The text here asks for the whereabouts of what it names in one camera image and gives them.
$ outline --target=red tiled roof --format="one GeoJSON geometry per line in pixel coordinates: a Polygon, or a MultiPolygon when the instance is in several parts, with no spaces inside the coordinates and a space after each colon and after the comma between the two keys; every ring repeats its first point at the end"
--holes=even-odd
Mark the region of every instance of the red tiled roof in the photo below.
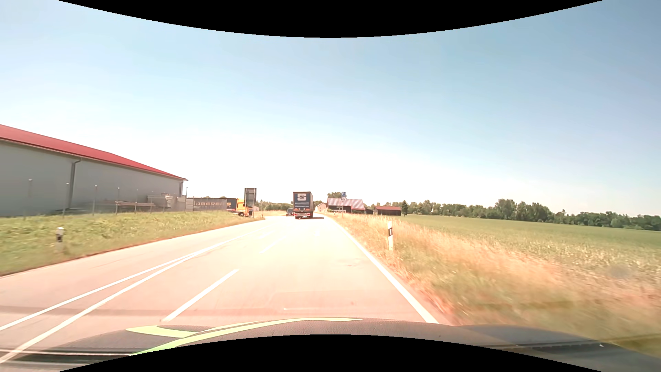
{"type": "Polygon", "coordinates": [[[134,162],[133,160],[129,160],[121,156],[111,154],[110,152],[105,152],[105,151],[97,150],[95,148],[74,144],[72,142],[58,140],[57,138],[42,136],[41,134],[32,133],[17,128],[12,128],[10,126],[6,126],[2,124],[0,124],[0,140],[7,140],[19,144],[43,148],[46,150],[63,152],[65,154],[81,156],[83,158],[89,158],[94,160],[100,160],[102,162],[114,163],[118,165],[123,165],[125,167],[150,171],[153,173],[158,173],[187,181],[187,179],[183,177],[179,177],[161,171],[159,169],[152,168],[147,165],[140,164],[138,162],[134,162]]]}
{"type": "Polygon", "coordinates": [[[329,207],[351,207],[351,209],[356,210],[365,210],[365,203],[363,199],[345,199],[344,204],[342,204],[342,199],[340,198],[328,198],[326,199],[327,205],[329,207]]]}
{"type": "Polygon", "coordinates": [[[400,207],[393,207],[392,205],[377,205],[374,207],[374,209],[381,209],[381,210],[402,210],[400,207]]]}

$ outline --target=green field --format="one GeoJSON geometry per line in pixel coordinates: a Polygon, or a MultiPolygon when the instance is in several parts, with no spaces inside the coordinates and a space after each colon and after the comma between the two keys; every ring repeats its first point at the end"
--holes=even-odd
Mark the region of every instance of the green field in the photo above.
{"type": "Polygon", "coordinates": [[[446,216],[397,218],[494,249],[661,285],[661,232],[446,216]]]}
{"type": "Polygon", "coordinates": [[[659,232],[446,216],[331,217],[454,324],[533,326],[661,356],[659,232]]]}
{"type": "Polygon", "coordinates": [[[229,212],[0,218],[0,275],[258,219],[229,212]],[[56,247],[57,227],[65,229],[63,250],[56,247]]]}

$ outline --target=asphalt road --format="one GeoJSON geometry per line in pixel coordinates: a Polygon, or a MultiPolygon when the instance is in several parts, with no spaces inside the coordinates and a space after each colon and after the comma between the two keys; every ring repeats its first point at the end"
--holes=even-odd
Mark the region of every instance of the asphalt road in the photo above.
{"type": "Polygon", "coordinates": [[[0,363],[137,326],[312,316],[447,324],[329,218],[272,217],[0,277],[0,363]]]}

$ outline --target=billboard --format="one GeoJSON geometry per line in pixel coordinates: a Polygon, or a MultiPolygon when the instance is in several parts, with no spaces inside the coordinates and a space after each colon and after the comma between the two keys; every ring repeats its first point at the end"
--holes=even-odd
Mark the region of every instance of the billboard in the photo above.
{"type": "Polygon", "coordinates": [[[257,189],[246,187],[243,191],[243,200],[246,207],[252,207],[257,202],[257,189]]]}

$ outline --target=warehouse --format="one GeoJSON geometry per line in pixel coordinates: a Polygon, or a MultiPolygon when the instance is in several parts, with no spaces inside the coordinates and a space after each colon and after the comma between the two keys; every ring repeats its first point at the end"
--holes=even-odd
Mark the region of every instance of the warehouse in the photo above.
{"type": "Polygon", "coordinates": [[[326,199],[326,206],[329,212],[336,212],[344,210],[349,213],[365,213],[365,204],[362,199],[345,199],[342,201],[340,198],[326,199]]]}
{"type": "Polygon", "coordinates": [[[146,203],[148,195],[173,200],[169,210],[185,205],[183,177],[10,126],[0,125],[0,159],[0,216],[87,210],[93,202],[146,203]]]}
{"type": "Polygon", "coordinates": [[[392,207],[390,205],[378,205],[374,207],[374,214],[381,214],[385,216],[401,216],[402,208],[392,207]]]}

